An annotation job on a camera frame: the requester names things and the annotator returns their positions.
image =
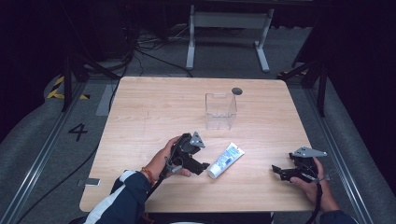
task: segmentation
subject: person's left hand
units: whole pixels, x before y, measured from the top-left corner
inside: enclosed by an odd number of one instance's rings
[[[151,159],[151,161],[146,166],[146,169],[151,171],[152,177],[154,178],[154,180],[157,181],[159,179],[160,173],[163,170],[163,167],[165,166],[165,162],[166,162],[165,157],[170,158],[172,145],[175,144],[179,138],[180,138],[180,136],[174,137],[171,140],[169,140],[168,143],[166,144],[166,146],[163,149],[161,149],[160,151],[158,151],[157,154],[155,154],[155,156]],[[142,172],[142,173],[149,179],[149,175],[146,172]],[[181,168],[174,174],[169,172],[167,177],[169,177],[171,175],[191,176],[191,172],[187,169]]]

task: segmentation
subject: person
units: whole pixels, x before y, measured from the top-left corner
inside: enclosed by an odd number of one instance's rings
[[[111,194],[97,204],[85,217],[77,218],[70,224],[101,224],[101,223],[138,223],[145,212],[145,201],[147,193],[150,191],[155,181],[159,179],[160,173],[165,166],[165,159],[170,157],[171,147],[180,136],[168,141],[163,149],[157,152],[146,167],[140,172],[127,170],[116,180]],[[323,214],[320,216],[321,224],[356,224],[357,222],[344,213],[334,197],[332,196],[328,181],[323,178],[323,166],[314,158],[318,167],[318,178],[321,179],[323,194],[320,209]],[[191,176],[187,169],[180,169],[174,174]],[[316,202],[317,185],[314,182],[306,183],[298,177],[292,177],[290,182],[300,188],[312,203]]]

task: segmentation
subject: hand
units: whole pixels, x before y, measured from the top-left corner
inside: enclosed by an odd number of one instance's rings
[[[338,204],[335,202],[334,197],[332,196],[332,190],[330,189],[329,182],[324,178],[323,166],[317,158],[314,158],[315,164],[318,167],[318,179],[320,179],[320,185],[322,186],[323,194],[320,201],[320,209],[322,212],[330,212],[335,210],[340,210]],[[314,181],[311,183],[306,183],[302,179],[298,177],[292,177],[290,182],[295,186],[305,192],[306,196],[312,203],[317,202],[317,183]]]
[[[155,154],[155,156],[151,159],[151,161],[146,166],[146,169],[151,171],[152,177],[154,178],[154,180],[159,179],[160,173],[163,170],[163,167],[165,166],[165,162],[166,162],[165,157],[170,158],[172,145],[174,145],[179,138],[180,138],[180,136],[174,137],[171,140],[169,140],[168,143],[166,144],[166,146],[163,149],[161,149],[160,151],[158,151],[157,154]],[[149,179],[149,175],[146,172],[142,172],[142,174],[145,175]],[[167,177],[169,177],[171,175],[191,176],[191,172],[187,169],[181,168],[174,174],[168,173]]]

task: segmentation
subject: gray carpet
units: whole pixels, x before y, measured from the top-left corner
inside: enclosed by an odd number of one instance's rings
[[[256,51],[252,47],[255,37],[259,36],[260,32],[245,30],[240,34],[233,33],[232,35],[221,30],[199,32],[196,36],[194,69],[191,74],[194,77],[274,79],[279,72],[291,70],[291,63],[309,32],[310,29],[299,28],[280,28],[269,31],[264,45],[271,69],[269,74],[261,71]],[[184,67],[187,46],[188,41],[180,39],[160,49],[144,52]],[[180,67],[162,63],[139,52],[135,52],[134,56],[135,58],[128,66],[126,76],[185,77],[187,74]],[[55,79],[44,90],[44,96],[50,92]],[[287,83],[311,146],[329,151],[327,137],[315,116],[317,112],[310,105],[306,90],[301,88],[299,81],[299,77],[294,77]],[[108,103],[116,84],[117,81],[111,81],[102,75],[94,75],[88,81],[83,93],[89,94],[91,98],[89,100],[77,99],[76,105],[60,130],[42,173],[26,202],[21,204],[19,217],[48,190],[81,165],[94,151],[106,125]],[[61,99],[47,99],[46,103],[26,116],[2,142],[0,146],[0,214],[5,214],[8,205],[12,203],[29,168],[46,143],[57,118],[62,115],[62,106],[63,100]],[[395,197],[376,169],[330,81],[326,91],[325,115],[324,120],[332,131],[332,137],[340,149],[351,178],[356,181],[357,189],[373,223],[396,223]],[[88,132],[77,141],[78,135],[68,133],[68,131],[79,124],[84,124],[84,130]],[[333,157],[322,159],[322,162],[327,172],[335,174],[332,175],[331,185],[336,201],[343,210],[359,219],[359,211],[351,202],[353,196],[348,192],[343,178],[336,174]],[[73,218],[83,216],[84,213],[78,208],[83,188],[77,183],[80,179],[87,178],[91,165],[92,159],[46,196],[21,223],[68,223]],[[275,223],[305,223],[309,217],[309,212],[275,213]]]

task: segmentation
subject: person's right hand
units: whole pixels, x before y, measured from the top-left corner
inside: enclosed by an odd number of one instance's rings
[[[329,182],[324,178],[323,166],[317,158],[314,158],[315,164],[318,167],[318,179],[320,179],[320,185],[323,190],[323,194],[320,202],[320,209],[322,212],[330,212],[335,210],[340,210],[337,202],[332,196],[332,190],[330,189]],[[311,200],[312,203],[317,202],[317,183],[312,181],[311,183],[306,183],[298,177],[292,177],[290,182],[293,183],[298,188],[305,192],[306,196]]]

